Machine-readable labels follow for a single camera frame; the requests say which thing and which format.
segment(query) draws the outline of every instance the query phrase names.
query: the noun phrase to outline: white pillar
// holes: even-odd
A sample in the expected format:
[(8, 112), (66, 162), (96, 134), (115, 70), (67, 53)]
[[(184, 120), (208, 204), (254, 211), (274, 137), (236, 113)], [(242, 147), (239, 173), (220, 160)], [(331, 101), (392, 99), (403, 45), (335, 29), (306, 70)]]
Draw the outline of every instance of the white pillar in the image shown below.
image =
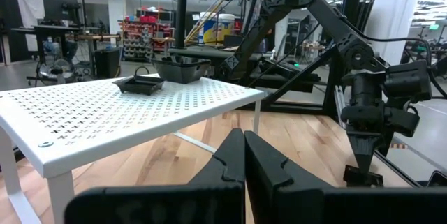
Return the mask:
[[(277, 22), (274, 27), (274, 49), (278, 50), (281, 45), (282, 37), (287, 34), (288, 15), (281, 21)], [(277, 53), (278, 56), (284, 55), (284, 47)]]
[(126, 17), (126, 0), (108, 0), (110, 33), (121, 31), (118, 20)]
[[(366, 34), (373, 38), (407, 37), (417, 0), (375, 0)], [(372, 42), (374, 50), (391, 65), (400, 62), (405, 42)]]

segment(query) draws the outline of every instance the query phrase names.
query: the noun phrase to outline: concrete floor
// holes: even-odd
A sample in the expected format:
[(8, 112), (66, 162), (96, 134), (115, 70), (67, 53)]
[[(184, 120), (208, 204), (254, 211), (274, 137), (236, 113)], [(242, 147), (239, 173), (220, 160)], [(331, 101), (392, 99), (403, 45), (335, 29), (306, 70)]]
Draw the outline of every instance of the concrete floor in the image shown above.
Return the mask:
[[(84, 47), (78, 50), (76, 58), (85, 60), (87, 51)], [(146, 66), (151, 73), (155, 73), (151, 64), (122, 62), (121, 77), (133, 75), (138, 66)], [(25, 64), (13, 64), (0, 66), (0, 91), (11, 89), (29, 88), (25, 77), (34, 75), (36, 62)], [(327, 82), (328, 69), (320, 67), (316, 70), (321, 81)], [(443, 89), (447, 91), (447, 82), (439, 80)], [(300, 101), (304, 103), (323, 103), (324, 86), (317, 86), (311, 94), (301, 92), (288, 92), (283, 98), (286, 100)], [(349, 90), (345, 94), (345, 101), (349, 101)], [(439, 92), (433, 87), (433, 95), (439, 96)], [(428, 180), (434, 170), (447, 170), (447, 101), (431, 100), (416, 105), (421, 120), (413, 138), (396, 134), (396, 141), (408, 146), (406, 149), (391, 149), (388, 158), (401, 170), (406, 172), (416, 181)]]

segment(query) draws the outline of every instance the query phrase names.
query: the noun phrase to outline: bucket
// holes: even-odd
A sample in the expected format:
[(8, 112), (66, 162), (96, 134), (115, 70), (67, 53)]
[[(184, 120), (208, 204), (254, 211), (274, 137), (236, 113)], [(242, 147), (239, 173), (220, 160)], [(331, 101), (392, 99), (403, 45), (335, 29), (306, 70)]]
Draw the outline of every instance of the bucket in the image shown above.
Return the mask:
[[(202, 23), (203, 20), (205, 20), (210, 12), (200, 12), (200, 22)], [(208, 21), (204, 23), (202, 28), (199, 31), (198, 34), (198, 42), (200, 44), (210, 44), (214, 45), (216, 42), (216, 20), (217, 17), (215, 16), (216, 13), (211, 13), (210, 18)]]
[(235, 27), (235, 16), (231, 14), (220, 14), (218, 21), (219, 32), (217, 34), (217, 41), (223, 42), (226, 35), (233, 35)]

